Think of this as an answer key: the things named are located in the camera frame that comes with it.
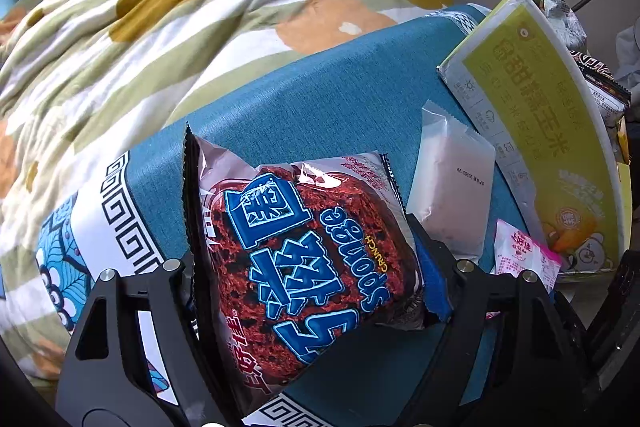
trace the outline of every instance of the foil snack bag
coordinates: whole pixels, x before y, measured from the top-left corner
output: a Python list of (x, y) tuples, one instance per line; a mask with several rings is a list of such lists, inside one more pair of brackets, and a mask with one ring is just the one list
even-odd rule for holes
[(605, 127), (615, 128), (631, 106), (631, 93), (613, 79), (604, 62), (583, 53), (569, 52), (589, 83), (589, 90), (598, 104)]
[[(204, 266), (194, 269), (208, 274), (211, 295), (203, 317), (196, 277), (200, 341), (217, 346), (243, 415), (341, 334), (365, 322), (406, 329), (422, 276), (379, 154), (253, 168), (195, 139)], [(214, 341), (203, 337), (206, 320)]]

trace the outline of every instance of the pink snack packet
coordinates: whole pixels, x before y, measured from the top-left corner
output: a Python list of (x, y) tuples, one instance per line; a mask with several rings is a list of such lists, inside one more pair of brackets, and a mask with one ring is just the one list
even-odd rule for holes
[(532, 270), (540, 277), (548, 293), (556, 284), (562, 264), (557, 253), (501, 219), (498, 219), (495, 229), (494, 255), (492, 273), (510, 273), (517, 277), (523, 270)]

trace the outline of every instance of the metal screw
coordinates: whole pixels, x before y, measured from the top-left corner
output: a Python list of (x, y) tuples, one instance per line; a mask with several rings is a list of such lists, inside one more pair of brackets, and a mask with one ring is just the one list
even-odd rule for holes
[(114, 277), (116, 277), (116, 270), (114, 270), (113, 268), (107, 268), (100, 274), (100, 279), (105, 282), (110, 281)]
[(172, 272), (177, 270), (180, 267), (179, 259), (167, 259), (162, 263), (162, 268), (164, 268), (167, 272)]
[(522, 278), (527, 282), (535, 282), (538, 280), (537, 274), (531, 270), (524, 270), (524, 272), (522, 272)]
[(462, 273), (473, 272), (474, 268), (476, 267), (476, 265), (466, 259), (458, 261), (458, 264), (456, 264), (456, 266)]

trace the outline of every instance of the crumpled plastic packaging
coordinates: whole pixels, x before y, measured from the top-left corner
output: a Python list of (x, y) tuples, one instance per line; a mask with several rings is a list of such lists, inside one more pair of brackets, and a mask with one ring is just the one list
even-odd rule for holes
[[(542, 280), (547, 293), (554, 288), (562, 264), (557, 253), (501, 219), (495, 227), (494, 255), (495, 266), (491, 273), (510, 273), (517, 277), (524, 270), (532, 270)], [(500, 312), (488, 312), (486, 318), (492, 319), (497, 315)]]
[(589, 54), (587, 33), (565, 0), (540, 0), (540, 9), (556, 35), (569, 50)]
[(604, 62), (580, 52), (572, 52), (578, 69), (587, 81), (593, 95), (613, 149), (617, 162), (628, 164), (628, 150), (620, 143), (619, 135), (624, 132), (624, 118), (631, 104), (631, 93), (622, 84), (616, 82)]

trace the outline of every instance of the striped blanket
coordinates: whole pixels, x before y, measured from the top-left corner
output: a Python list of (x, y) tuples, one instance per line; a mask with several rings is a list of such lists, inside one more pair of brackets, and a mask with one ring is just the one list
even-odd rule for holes
[(276, 68), (449, 3), (21, 0), (0, 23), (0, 333), (20, 367), (59, 375), (69, 335), (38, 233), (97, 166)]

